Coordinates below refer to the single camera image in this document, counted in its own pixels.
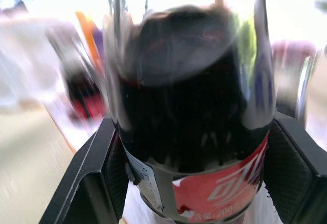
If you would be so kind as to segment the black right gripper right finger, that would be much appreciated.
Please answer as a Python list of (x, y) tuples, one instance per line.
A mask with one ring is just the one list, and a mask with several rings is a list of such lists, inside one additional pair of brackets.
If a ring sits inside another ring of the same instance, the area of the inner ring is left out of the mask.
[(326, 223), (326, 151), (294, 118), (273, 120), (264, 182), (283, 223)]

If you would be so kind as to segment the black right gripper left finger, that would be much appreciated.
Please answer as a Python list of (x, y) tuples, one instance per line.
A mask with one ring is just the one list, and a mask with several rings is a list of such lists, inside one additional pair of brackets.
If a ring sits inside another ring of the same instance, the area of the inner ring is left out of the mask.
[(127, 195), (127, 162), (110, 117), (77, 151), (40, 223), (118, 223)]

